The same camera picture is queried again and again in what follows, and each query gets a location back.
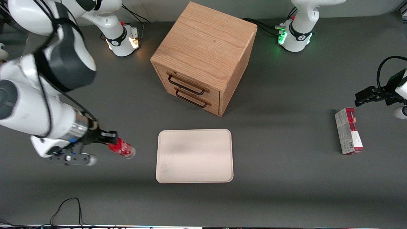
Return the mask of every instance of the box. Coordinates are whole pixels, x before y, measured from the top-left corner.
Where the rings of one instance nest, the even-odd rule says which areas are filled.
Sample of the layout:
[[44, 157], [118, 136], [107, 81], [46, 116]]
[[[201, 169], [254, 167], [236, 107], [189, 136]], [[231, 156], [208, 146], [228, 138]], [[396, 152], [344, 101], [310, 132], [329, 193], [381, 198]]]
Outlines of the box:
[[150, 61], [169, 94], [222, 116], [256, 32], [253, 23], [190, 2]]
[[364, 151], [362, 141], [356, 128], [354, 111], [354, 108], [345, 108], [335, 114], [342, 154], [344, 155]]

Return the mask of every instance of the metal drawer handle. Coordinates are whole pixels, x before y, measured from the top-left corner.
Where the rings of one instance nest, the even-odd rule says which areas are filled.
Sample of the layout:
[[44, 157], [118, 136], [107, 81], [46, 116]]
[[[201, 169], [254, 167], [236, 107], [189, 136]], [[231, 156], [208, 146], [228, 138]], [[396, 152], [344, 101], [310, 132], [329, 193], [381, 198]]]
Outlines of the metal drawer handle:
[[185, 86], [182, 86], [182, 85], [179, 84], [179, 83], [176, 83], [176, 82], [172, 81], [172, 80], [171, 80], [172, 78], [173, 78], [173, 75], [170, 75], [170, 76], [168, 77], [168, 81], [169, 81], [170, 83], [172, 83], [172, 84], [174, 84], [174, 85], [176, 85], [176, 86], [178, 86], [178, 87], [180, 87], [180, 88], [182, 88], [182, 89], [185, 89], [185, 90], [187, 90], [187, 91], [189, 91], [189, 92], [191, 92], [191, 93], [194, 93], [195, 95], [203, 95], [204, 92], [205, 92], [205, 89], [202, 89], [201, 92], [196, 92], [196, 91], [194, 91], [194, 90], [191, 90], [191, 89], [189, 89], [189, 88], [187, 88], [187, 87], [185, 87]]
[[178, 92], [179, 92], [179, 90], [177, 90], [177, 92], [175, 93], [175, 95], [176, 95], [178, 98], [180, 98], [180, 99], [182, 99], [182, 100], [184, 100], [184, 101], [187, 101], [187, 102], [189, 102], [189, 103], [192, 103], [192, 104], [194, 104], [194, 105], [197, 106], [197, 107], [205, 108], [205, 107], [208, 105], [208, 103], [205, 103], [205, 105], [199, 105], [199, 104], [197, 104], [197, 103], [195, 103], [195, 102], [193, 102], [193, 101], [191, 101], [191, 100], [189, 100], [189, 99], [187, 99], [187, 98], [185, 98], [185, 97], [182, 97], [181, 95], [178, 94]]

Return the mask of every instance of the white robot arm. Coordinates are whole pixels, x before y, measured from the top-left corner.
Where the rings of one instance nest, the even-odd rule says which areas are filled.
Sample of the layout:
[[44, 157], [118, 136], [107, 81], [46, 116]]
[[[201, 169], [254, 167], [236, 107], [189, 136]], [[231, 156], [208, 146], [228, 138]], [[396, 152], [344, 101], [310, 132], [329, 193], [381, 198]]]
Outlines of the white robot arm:
[[380, 84], [380, 71], [384, 63], [390, 59], [402, 59], [407, 61], [407, 57], [401, 56], [391, 56], [384, 59], [377, 71], [377, 87], [369, 86], [356, 93], [355, 105], [359, 107], [365, 103], [382, 100], [385, 100], [387, 106], [395, 103], [403, 103], [404, 106], [397, 107], [393, 110], [393, 115], [399, 119], [407, 119], [407, 68], [390, 77], [385, 86], [382, 87]]
[[319, 19], [317, 7], [333, 6], [346, 0], [291, 0], [297, 8], [295, 19], [280, 23], [278, 44], [290, 52], [302, 51], [309, 44], [312, 29]]
[[[45, 0], [45, 2], [51, 4], [54, 1]], [[64, 0], [62, 2], [74, 21], [82, 17], [94, 23], [105, 35], [106, 42], [115, 55], [127, 56], [138, 49], [137, 28], [122, 25], [112, 13], [120, 9], [122, 0]], [[9, 0], [8, 6], [13, 19], [26, 30], [40, 35], [52, 33], [53, 26], [49, 18], [33, 0]]]
[[[40, 11], [37, 3], [27, 2], [25, 6]], [[1, 66], [0, 125], [31, 134], [37, 153], [53, 163], [95, 164], [96, 158], [82, 153], [82, 147], [78, 153], [73, 152], [76, 145], [93, 142], [107, 144], [118, 154], [131, 158], [135, 150], [118, 138], [117, 132], [101, 130], [91, 114], [86, 117], [86, 112], [59, 100], [61, 94], [67, 96], [66, 92], [91, 84], [96, 65], [72, 13], [59, 2], [42, 6], [53, 17], [48, 25], [56, 29], [58, 41]], [[118, 143], [126, 150], [118, 149]]]

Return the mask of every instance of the plastic tray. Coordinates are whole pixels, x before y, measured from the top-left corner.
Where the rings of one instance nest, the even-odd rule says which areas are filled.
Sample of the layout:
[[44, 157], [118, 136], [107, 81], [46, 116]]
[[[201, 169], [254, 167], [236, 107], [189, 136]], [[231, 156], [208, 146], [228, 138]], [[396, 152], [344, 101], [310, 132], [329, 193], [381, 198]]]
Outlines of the plastic tray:
[[233, 179], [230, 131], [162, 131], [158, 136], [155, 177], [160, 183], [230, 182]]

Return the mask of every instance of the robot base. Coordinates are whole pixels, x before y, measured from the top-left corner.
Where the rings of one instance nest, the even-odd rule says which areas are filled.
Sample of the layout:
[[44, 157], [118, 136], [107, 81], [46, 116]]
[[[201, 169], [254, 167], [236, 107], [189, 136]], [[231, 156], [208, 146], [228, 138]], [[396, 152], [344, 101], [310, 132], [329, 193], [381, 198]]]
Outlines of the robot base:
[[119, 46], [114, 46], [106, 40], [107, 44], [109, 45], [109, 49], [112, 50], [113, 53], [119, 57], [128, 56], [132, 54], [134, 50], [140, 47], [138, 39], [138, 29], [133, 28], [129, 25], [124, 25], [123, 27], [126, 29], [127, 37]]
[[[283, 26], [285, 28], [288, 28], [290, 24], [292, 23], [292, 20], [289, 19], [285, 22], [280, 23], [280, 26]], [[296, 37], [290, 32], [289, 29], [283, 30], [282, 34], [278, 37], [278, 42], [277, 44], [283, 46], [287, 51], [296, 53], [302, 51], [305, 46], [309, 44], [309, 41], [311, 39], [312, 33], [308, 36], [305, 37], [303, 41], [297, 41]]]

